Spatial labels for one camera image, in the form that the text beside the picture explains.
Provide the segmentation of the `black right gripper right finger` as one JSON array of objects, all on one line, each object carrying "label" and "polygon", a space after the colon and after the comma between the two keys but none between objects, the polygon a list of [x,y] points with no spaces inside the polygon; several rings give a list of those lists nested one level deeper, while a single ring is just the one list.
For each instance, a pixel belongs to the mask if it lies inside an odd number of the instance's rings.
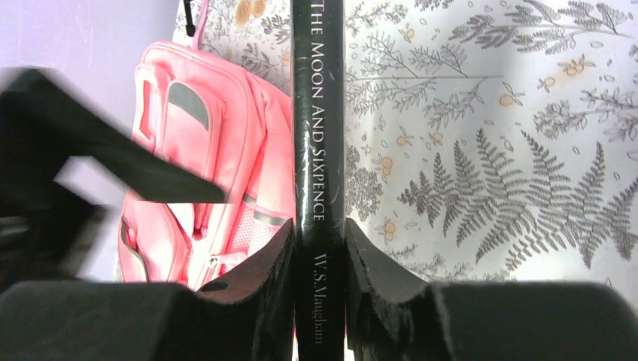
[{"label": "black right gripper right finger", "polygon": [[348,220],[348,346],[357,360],[634,361],[637,318],[573,282],[426,282]]}]

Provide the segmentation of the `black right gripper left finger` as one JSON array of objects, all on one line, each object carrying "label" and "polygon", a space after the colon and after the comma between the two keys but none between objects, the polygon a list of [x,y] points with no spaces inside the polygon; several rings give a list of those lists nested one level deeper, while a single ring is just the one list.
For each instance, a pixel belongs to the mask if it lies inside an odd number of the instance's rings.
[{"label": "black right gripper left finger", "polygon": [[198,291],[160,282],[19,283],[1,297],[1,358],[289,360],[292,252],[285,223]]}]

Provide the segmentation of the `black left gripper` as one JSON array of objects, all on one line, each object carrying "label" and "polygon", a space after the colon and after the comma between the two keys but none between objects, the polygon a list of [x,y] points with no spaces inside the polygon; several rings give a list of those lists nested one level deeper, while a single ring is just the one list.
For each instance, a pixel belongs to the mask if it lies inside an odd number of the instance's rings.
[{"label": "black left gripper", "polygon": [[[90,156],[143,199],[224,203],[226,192],[166,162],[107,124],[42,68],[10,68],[1,92],[3,123],[62,159]],[[21,281],[75,280],[107,211],[25,160],[1,157],[1,288]]]}]

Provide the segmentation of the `pink student backpack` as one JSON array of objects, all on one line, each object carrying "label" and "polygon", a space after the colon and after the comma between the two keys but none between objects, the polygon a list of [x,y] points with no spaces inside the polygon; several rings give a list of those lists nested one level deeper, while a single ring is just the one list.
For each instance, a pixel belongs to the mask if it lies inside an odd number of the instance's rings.
[{"label": "pink student backpack", "polygon": [[239,65],[168,41],[146,49],[135,85],[133,138],[229,199],[162,204],[128,192],[121,278],[197,290],[255,254],[293,217],[291,100]]}]

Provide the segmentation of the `black tablet case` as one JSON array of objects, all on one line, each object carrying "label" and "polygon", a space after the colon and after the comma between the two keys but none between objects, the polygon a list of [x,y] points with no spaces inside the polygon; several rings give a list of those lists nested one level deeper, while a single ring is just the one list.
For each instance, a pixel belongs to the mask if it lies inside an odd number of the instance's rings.
[{"label": "black tablet case", "polygon": [[337,361],[345,338],[344,5],[291,4],[298,355]]}]

